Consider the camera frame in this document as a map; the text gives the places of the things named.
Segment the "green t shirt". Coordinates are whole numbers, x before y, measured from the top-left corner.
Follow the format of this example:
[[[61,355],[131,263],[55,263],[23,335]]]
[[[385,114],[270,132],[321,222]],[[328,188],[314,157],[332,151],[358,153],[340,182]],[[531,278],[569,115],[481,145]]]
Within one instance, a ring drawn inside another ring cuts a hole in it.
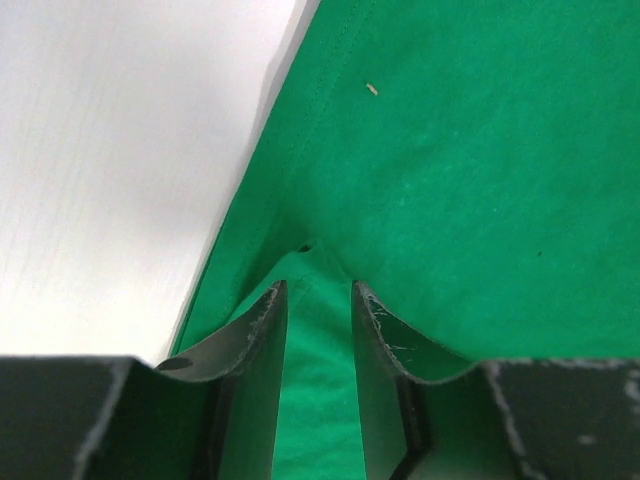
[[[355,280],[470,359],[637,356],[638,3],[322,2],[176,349],[277,280],[277,479],[365,475]]]

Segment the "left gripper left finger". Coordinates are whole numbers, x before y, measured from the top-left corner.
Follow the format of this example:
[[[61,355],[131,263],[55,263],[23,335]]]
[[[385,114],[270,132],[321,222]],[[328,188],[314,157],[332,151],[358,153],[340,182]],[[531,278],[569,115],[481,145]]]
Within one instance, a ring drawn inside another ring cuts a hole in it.
[[[131,356],[5,356],[5,479],[267,479],[287,285],[150,366]]]

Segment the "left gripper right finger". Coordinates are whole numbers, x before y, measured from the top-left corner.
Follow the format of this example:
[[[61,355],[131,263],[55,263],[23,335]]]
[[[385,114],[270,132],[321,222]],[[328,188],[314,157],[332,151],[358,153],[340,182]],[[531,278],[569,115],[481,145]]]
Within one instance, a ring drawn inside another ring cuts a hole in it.
[[[352,285],[352,337],[370,479],[635,479],[639,363],[470,361]]]

